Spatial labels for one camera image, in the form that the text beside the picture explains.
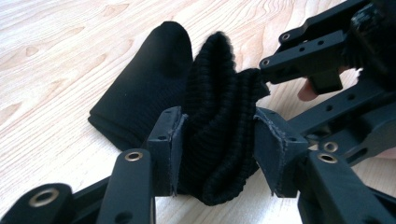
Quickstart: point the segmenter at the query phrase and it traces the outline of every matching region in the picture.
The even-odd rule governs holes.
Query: light wood surface
[[[87,121],[89,111],[163,21],[185,27],[194,55],[223,31],[240,71],[273,54],[281,33],[340,2],[0,1],[0,217],[37,186],[61,182],[78,191],[111,174],[120,152]],[[342,78],[348,87],[355,73]],[[258,104],[290,119],[330,96],[303,103],[296,97],[302,85],[271,85]],[[393,196],[395,168],[380,159],[354,167]],[[261,172],[225,204],[208,207],[190,196],[156,203],[158,223],[301,223],[296,199],[271,197]]]

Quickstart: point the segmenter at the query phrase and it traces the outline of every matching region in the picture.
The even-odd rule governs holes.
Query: wooden table
[[[193,54],[216,31],[230,37],[236,70],[258,67],[278,36],[340,4],[323,1],[30,0],[0,2],[0,217],[22,194],[61,182],[73,191],[111,174],[120,153],[87,121],[89,111],[163,21],[189,32]],[[346,87],[355,73],[342,75]],[[258,105],[290,119],[327,99],[297,99],[296,80],[270,85]],[[364,182],[396,196],[396,162],[354,167]],[[300,223],[296,199],[271,197],[263,174],[241,195],[208,207],[190,196],[157,198],[158,223]]]

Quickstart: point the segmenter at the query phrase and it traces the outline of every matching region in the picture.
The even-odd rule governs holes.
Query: ribbed fabric
[[[269,92],[259,69],[234,71],[223,33],[210,36],[196,57],[182,106],[189,115],[178,189],[207,205],[230,201],[258,166],[253,159],[253,115]]]
[[[121,150],[141,147],[160,114],[182,104],[191,65],[187,32],[164,22],[93,107],[89,122]]]

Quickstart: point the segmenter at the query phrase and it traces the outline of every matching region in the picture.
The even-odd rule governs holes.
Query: tabletop
[[[283,32],[339,0],[0,2],[0,217],[23,193],[46,183],[74,192],[111,174],[120,154],[87,121],[149,32],[177,21],[196,55],[216,31],[233,45],[235,70],[258,67]],[[345,88],[356,72],[341,75]],[[269,85],[259,106],[290,119],[336,94],[297,98],[304,80]],[[396,196],[396,161],[353,167],[363,182]],[[156,199],[158,223],[301,223],[296,199],[272,197],[262,172],[230,202],[206,206],[191,196]]]

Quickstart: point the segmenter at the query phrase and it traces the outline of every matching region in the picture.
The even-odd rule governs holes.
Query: wood grain
[[[233,44],[237,71],[274,53],[278,36],[340,4],[302,1],[1,1],[0,217],[22,194],[61,182],[73,191],[111,174],[120,153],[87,121],[89,111],[163,21],[189,32],[193,54],[216,31]],[[345,87],[355,73],[342,75]],[[270,85],[258,105],[285,119],[321,102],[300,102],[303,80]],[[396,196],[395,161],[354,169]],[[261,172],[231,202],[207,207],[189,196],[157,198],[158,223],[301,223],[295,199],[271,197]]]

